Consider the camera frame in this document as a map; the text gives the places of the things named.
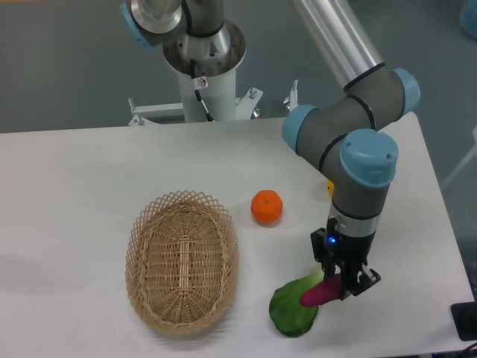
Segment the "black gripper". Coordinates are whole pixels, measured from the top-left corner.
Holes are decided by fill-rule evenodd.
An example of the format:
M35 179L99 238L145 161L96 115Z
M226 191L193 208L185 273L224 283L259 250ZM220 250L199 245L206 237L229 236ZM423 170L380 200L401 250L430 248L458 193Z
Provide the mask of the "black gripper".
M343 289L341 300L358 296L381 280L380 274L367 267L367 255L374 233L366 236L349 236L338 231L338 220L328 219L325 228L310 234L315 261L321 264L324 277L335 274L336 265L341 269Z

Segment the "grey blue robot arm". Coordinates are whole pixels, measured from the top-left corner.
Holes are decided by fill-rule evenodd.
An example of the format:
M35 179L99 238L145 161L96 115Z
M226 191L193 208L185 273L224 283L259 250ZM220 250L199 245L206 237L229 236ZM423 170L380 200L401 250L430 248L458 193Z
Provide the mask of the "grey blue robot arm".
M282 125L287 145L334 186L326 227L311 235L324 280L300 297L314 307L379 282L367 256L398 158L383 129L415 109L420 88L406 70L385 65L346 1L296 1L294 7L345 94L323 110L292 104ZM237 117L234 85L213 84L240 64L245 50L222 1L126 1L120 11L135 42L161 46L185 81L186 121Z

